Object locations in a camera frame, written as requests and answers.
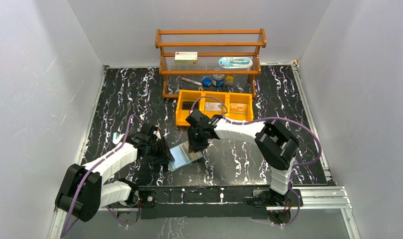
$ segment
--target black marble table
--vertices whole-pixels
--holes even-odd
[[[178,89],[200,89],[181,81],[180,77],[170,78],[170,93],[176,93]],[[258,97],[253,103],[255,119],[279,116],[308,126],[291,66],[262,66],[262,74],[256,80]],[[163,78],[158,68],[107,69],[82,164],[114,148],[113,134],[125,133],[125,124],[131,114],[137,114],[143,121],[159,126],[170,147],[187,141],[186,129],[175,126],[177,100],[164,100],[162,87]],[[236,76],[234,87],[221,90],[244,93],[251,92],[251,87],[246,77]],[[138,122],[134,120],[132,128],[136,130],[137,127]],[[317,154],[312,137],[294,125],[287,124],[287,128],[300,140],[296,161],[312,160]],[[215,139],[203,154],[204,158],[174,172],[165,166],[137,160],[113,175],[109,181],[125,177],[141,186],[253,186],[270,182],[270,166],[255,145]],[[321,164],[297,168],[294,183],[326,184]]]

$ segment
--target cable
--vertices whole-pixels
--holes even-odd
[[[124,227],[128,227],[128,224],[126,223],[126,222],[124,222],[123,220],[121,220],[121,219],[119,219],[119,217],[117,217],[116,215],[115,215],[115,213],[110,209],[110,207],[106,207],[107,209],[108,209],[108,211],[112,214],[112,216],[114,217],[114,218],[116,218],[116,220],[121,224],[121,225],[123,225]]]
[[[86,179],[88,178],[88,176],[91,174],[91,172],[97,167],[99,166],[102,162],[105,161],[105,159],[111,157],[115,152],[118,152],[118,150],[120,150],[124,144],[125,141],[127,140],[127,136],[128,136],[128,132],[130,129],[130,123],[133,117],[136,117],[138,119],[138,121],[140,122],[140,124],[142,124],[141,119],[136,116],[136,115],[130,115],[130,117],[128,118],[128,124],[127,124],[127,129],[125,131],[125,135],[124,135],[124,139],[122,140],[121,145],[119,146],[119,148],[117,148],[116,150],[114,150],[113,152],[109,153],[105,158],[101,159],[99,162],[97,162],[95,165],[93,165],[93,167],[91,167],[84,175],[84,177],[82,178],[82,180],[80,181],[77,190],[74,194],[73,200],[71,201],[71,205],[70,205],[70,209],[68,210],[67,216],[65,217],[65,221],[64,221],[64,225],[62,227],[62,231],[61,231],[61,238],[65,237],[65,235],[68,233],[68,231],[73,227],[73,225],[77,222],[78,219],[76,219],[71,226],[68,227],[68,222],[70,222],[70,218],[71,215],[73,214],[73,208],[76,204],[77,198],[79,196],[79,192],[81,190],[81,188],[83,187],[84,182],[86,181]]]
[[[301,123],[298,123],[297,121],[294,121],[294,120],[291,120],[291,119],[287,119],[287,118],[281,118],[281,117],[266,117],[266,118],[255,119],[255,120],[247,121],[247,122],[245,122],[245,121],[230,120],[228,117],[225,116],[225,114],[228,113],[228,108],[226,107],[226,105],[225,105],[220,99],[215,98],[215,97],[212,97],[212,96],[201,96],[201,97],[197,98],[197,100],[194,101],[194,103],[193,103],[193,105],[192,105],[192,107],[191,107],[191,110],[193,110],[194,106],[196,105],[196,102],[198,102],[201,98],[211,98],[211,99],[214,99],[214,100],[220,102],[220,103],[225,107],[225,109],[226,109],[226,112],[222,112],[222,116],[223,116],[223,118],[226,120],[226,122],[229,122],[229,123],[231,123],[231,124],[244,125],[244,124],[251,124],[251,123],[256,123],[256,122],[261,122],[261,121],[266,121],[266,120],[282,120],[282,121],[286,121],[286,122],[295,124],[295,125],[297,125],[298,127],[301,127],[302,129],[304,129],[305,131],[307,131],[307,133],[310,134],[310,135],[313,137],[314,141],[315,141],[316,144],[317,144],[317,148],[318,148],[316,158],[314,158],[312,161],[309,161],[309,162],[294,164],[293,167],[292,167],[292,169],[291,169],[292,171],[291,171],[291,176],[290,176],[290,180],[289,180],[290,183],[289,183],[289,185],[288,185],[288,189],[289,189],[292,193],[294,193],[294,194],[296,195],[296,197],[297,197],[297,200],[298,200],[297,212],[296,212],[295,216],[294,216],[288,223],[286,223],[286,224],[284,223],[284,224],[281,224],[281,225],[282,225],[282,226],[287,226],[287,225],[290,225],[291,223],[293,223],[293,222],[295,221],[295,219],[298,217],[298,213],[300,212],[300,207],[301,207],[300,196],[296,193],[296,191],[294,191],[294,189],[292,189],[292,183],[291,183],[291,181],[292,181],[293,174],[294,174],[294,173],[293,173],[293,169],[294,169],[295,167],[312,165],[312,164],[315,164],[316,162],[318,162],[318,161],[320,160],[320,157],[321,157],[321,154],[322,154],[322,147],[321,147],[320,140],[319,140],[319,139],[317,138],[317,136],[316,136],[309,128],[307,128],[305,125],[303,125],[303,124],[301,124]]]

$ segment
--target blue cap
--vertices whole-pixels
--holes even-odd
[[[204,77],[203,80],[201,81],[201,84],[203,86],[210,86],[212,84],[212,80],[209,77]]]

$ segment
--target white box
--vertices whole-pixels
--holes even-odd
[[[197,64],[196,51],[177,51],[175,52],[175,64],[193,65]]]

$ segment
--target yellow container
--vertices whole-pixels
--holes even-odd
[[[226,105],[226,107],[228,107],[229,105],[228,93],[226,92],[205,91],[204,96],[212,96],[218,98]],[[225,112],[225,108],[218,108],[220,106],[219,104],[220,103],[214,99],[204,98],[204,114],[209,118],[212,118],[212,116],[214,115],[221,115],[222,111]]]
[[[254,119],[253,99],[251,94],[228,93],[229,97],[229,118],[233,120],[251,121]]]
[[[191,105],[203,94],[203,91],[180,90],[180,94],[178,95],[177,110],[175,111],[175,124],[177,126],[190,126],[190,124],[186,121],[186,118],[190,115]],[[204,98],[199,100],[199,111],[204,113]]]
[[[177,110],[175,111],[175,124],[177,126],[190,126],[186,118],[190,115],[191,105],[201,96],[212,96],[225,103],[228,108],[226,117],[245,121],[254,119],[251,94],[180,90]],[[218,109],[220,105],[217,103],[216,100],[211,98],[201,98],[199,100],[199,110],[209,118],[214,115],[221,115],[222,112]]]

